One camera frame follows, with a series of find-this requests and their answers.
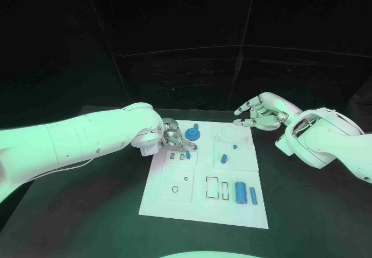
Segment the white board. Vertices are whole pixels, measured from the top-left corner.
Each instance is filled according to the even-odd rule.
[[[199,124],[197,150],[184,148],[190,151],[189,160],[186,157],[180,160],[174,147],[153,156],[138,214],[268,228],[251,129],[231,123],[177,122],[183,137],[184,131]],[[235,202],[235,182],[245,183],[246,204]],[[251,187],[256,205],[252,205]]]

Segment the black table surface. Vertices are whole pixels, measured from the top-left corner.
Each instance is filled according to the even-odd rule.
[[[107,110],[85,106],[81,113]],[[157,110],[231,122],[232,112]],[[269,229],[138,215],[151,156],[127,146],[36,180],[0,232],[0,257],[141,257],[213,250],[259,257],[372,257],[372,185],[339,161],[310,167],[252,129]]]

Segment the blue block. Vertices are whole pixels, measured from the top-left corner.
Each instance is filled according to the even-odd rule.
[[[252,205],[256,205],[256,198],[255,198],[255,190],[254,187],[249,188],[251,196],[252,196]]]
[[[225,164],[225,163],[226,163],[226,154],[223,154],[223,155],[222,155],[220,163],[222,163],[222,164]]]
[[[238,204],[246,204],[246,191],[245,191],[245,183],[235,183],[235,201]]]

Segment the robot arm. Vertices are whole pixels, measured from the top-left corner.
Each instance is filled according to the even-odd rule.
[[[275,94],[265,92],[252,98],[235,111],[251,111],[251,119],[235,120],[238,126],[271,131],[282,123],[285,133],[275,146],[290,156],[316,168],[323,168],[336,158],[357,178],[372,183],[372,135],[353,121],[326,108],[301,111]]]
[[[0,139],[0,202],[27,181],[70,169],[59,168],[91,161],[130,143],[143,156],[166,145],[194,147],[182,139],[177,122],[161,119],[147,103],[0,131]]]

